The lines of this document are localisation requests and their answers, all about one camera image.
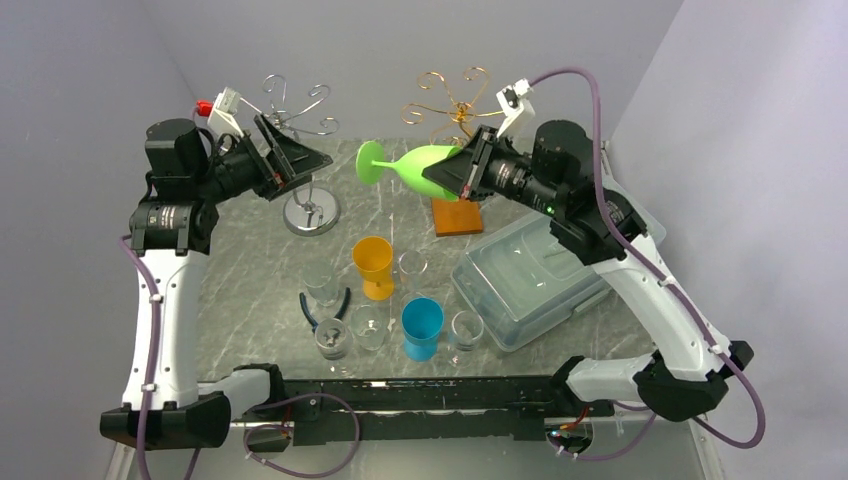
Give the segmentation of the green wine glass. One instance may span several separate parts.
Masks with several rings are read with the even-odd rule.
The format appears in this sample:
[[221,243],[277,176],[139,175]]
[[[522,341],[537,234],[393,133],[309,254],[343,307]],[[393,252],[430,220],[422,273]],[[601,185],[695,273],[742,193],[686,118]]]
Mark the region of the green wine glass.
[[423,176],[430,167],[460,151],[454,145],[424,145],[409,150],[396,161],[386,161],[384,148],[376,141],[363,143],[356,155],[357,178],[365,185],[378,182],[386,170],[394,171],[411,190],[429,198],[455,202],[459,197]]

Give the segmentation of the ribbed clear wine glass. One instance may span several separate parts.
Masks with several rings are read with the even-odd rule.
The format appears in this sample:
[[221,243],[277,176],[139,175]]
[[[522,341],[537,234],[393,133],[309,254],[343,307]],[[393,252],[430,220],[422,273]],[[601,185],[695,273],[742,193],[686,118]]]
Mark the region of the ribbed clear wine glass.
[[309,295],[321,306],[334,305],[340,295],[335,269],[329,261],[314,260],[302,268],[302,281]]

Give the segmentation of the orange frosted wine glass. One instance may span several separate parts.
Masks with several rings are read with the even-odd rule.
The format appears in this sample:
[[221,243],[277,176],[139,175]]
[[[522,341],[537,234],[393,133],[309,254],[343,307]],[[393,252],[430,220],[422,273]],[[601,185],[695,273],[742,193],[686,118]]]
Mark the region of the orange frosted wine glass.
[[354,245],[352,259],[362,277],[364,295],[373,301],[387,300],[395,289],[394,252],[389,241],[379,236],[365,237]]

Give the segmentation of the blue wine glass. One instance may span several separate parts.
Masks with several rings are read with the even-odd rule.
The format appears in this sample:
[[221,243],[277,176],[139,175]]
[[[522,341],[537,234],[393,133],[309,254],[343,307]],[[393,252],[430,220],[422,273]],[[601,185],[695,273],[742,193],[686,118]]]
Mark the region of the blue wine glass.
[[436,354],[444,320],[440,304],[428,297],[417,297],[403,308],[404,351],[411,360],[426,362]]

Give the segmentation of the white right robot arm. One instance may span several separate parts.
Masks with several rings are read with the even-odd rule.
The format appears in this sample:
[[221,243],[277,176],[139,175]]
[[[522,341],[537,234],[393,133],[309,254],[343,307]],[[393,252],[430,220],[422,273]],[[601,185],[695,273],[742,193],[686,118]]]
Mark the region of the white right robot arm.
[[543,123],[530,153],[482,126],[464,147],[435,146],[422,175],[462,198],[497,194],[546,215],[558,243],[610,285],[649,333],[650,354],[568,360],[550,391],[560,413],[574,415],[593,401],[629,401],[669,421],[690,420],[714,410],[728,379],[752,360],[746,342],[694,320],[646,221],[597,179],[592,140],[578,124]]

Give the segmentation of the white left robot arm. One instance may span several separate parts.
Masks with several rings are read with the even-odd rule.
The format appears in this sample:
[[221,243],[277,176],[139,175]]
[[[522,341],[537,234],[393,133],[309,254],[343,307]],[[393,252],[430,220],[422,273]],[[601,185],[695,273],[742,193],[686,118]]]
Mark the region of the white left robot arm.
[[147,190],[121,241],[138,273],[134,353],[120,405],[100,417],[105,438],[140,450],[217,448],[244,413],[272,420],[286,409],[276,365],[242,366],[201,387],[194,358],[218,206],[249,191],[275,200],[332,162],[264,117],[254,121],[263,147],[249,132],[212,136],[188,118],[147,129]]

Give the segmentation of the clear plastic storage box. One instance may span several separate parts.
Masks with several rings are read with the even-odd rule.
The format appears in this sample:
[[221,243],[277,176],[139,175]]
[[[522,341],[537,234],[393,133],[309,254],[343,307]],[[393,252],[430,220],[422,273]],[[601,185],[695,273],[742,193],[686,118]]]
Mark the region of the clear plastic storage box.
[[611,291],[550,234],[549,218],[533,211],[469,247],[451,279],[505,353],[526,346]]

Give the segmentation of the blue handled pliers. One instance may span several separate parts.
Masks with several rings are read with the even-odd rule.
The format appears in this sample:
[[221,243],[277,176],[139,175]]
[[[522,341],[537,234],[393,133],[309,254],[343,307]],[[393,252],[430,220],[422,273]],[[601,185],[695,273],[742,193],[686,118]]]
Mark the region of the blue handled pliers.
[[318,302],[314,303],[314,307],[317,307],[318,310],[314,311],[307,300],[307,295],[305,292],[300,292],[298,294],[298,303],[301,310],[301,313],[305,320],[307,321],[310,331],[314,333],[319,326],[319,324],[323,321],[324,318],[329,318],[329,314],[331,313],[331,308],[335,307],[332,319],[343,320],[346,313],[349,311],[352,299],[352,291],[349,287],[345,287],[342,296],[338,299],[338,301],[329,306],[321,305]]

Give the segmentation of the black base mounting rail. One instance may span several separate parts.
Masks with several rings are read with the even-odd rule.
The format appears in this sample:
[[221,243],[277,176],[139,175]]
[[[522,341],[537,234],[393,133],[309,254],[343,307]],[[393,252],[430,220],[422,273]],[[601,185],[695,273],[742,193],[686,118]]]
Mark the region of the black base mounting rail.
[[547,375],[287,380],[291,406],[240,415],[285,421],[297,446],[365,441],[509,437],[543,441],[558,421],[610,417],[610,401],[586,403]]

